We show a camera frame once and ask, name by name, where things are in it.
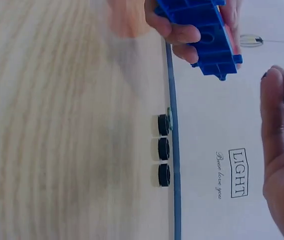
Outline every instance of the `blue plastic toy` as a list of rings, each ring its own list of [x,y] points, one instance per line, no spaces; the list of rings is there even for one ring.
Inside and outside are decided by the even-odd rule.
[[[224,24],[218,6],[225,0],[157,0],[155,13],[170,22],[194,25],[201,33],[199,42],[189,43],[198,52],[199,61],[192,67],[200,67],[204,75],[215,75],[221,81],[227,74],[237,73],[237,64],[243,63],[242,55],[233,52],[233,37]]]

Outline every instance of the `white surface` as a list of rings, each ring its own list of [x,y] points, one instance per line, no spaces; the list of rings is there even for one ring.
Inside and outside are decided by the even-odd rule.
[[[284,40],[284,1],[246,1],[242,32]],[[275,12],[280,12],[280,19]],[[226,82],[173,58],[179,118],[182,240],[252,240],[283,237],[262,195],[263,148],[260,137],[260,80],[272,65],[284,67],[284,44],[243,49],[244,64]],[[248,196],[231,198],[229,150],[246,149]],[[224,156],[218,170],[217,155]],[[218,185],[219,172],[221,186]],[[216,188],[221,188],[221,199]]]

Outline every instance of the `hand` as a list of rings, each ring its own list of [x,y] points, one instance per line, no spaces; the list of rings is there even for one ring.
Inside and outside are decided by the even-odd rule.
[[[221,6],[221,14],[225,24],[227,24],[234,38],[235,54],[241,53],[240,33],[239,33],[239,13],[242,0],[226,0],[226,5]],[[146,22],[155,28],[166,42],[173,45],[173,52],[176,56],[188,61],[191,64],[197,63],[198,55],[194,47],[186,45],[187,43],[196,43],[201,39],[199,30],[193,25],[171,24],[168,19],[160,17],[154,13],[156,0],[145,0]]]
[[[261,82],[264,196],[284,235],[284,70],[272,67]]]

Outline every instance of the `light wood table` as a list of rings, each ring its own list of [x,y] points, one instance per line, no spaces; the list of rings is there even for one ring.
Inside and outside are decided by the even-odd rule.
[[[168,105],[142,0],[0,0],[0,240],[172,240]]]

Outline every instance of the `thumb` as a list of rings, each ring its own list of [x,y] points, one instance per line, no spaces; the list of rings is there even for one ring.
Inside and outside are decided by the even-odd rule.
[[[271,68],[261,82],[262,140],[265,166],[284,153],[284,81]]]

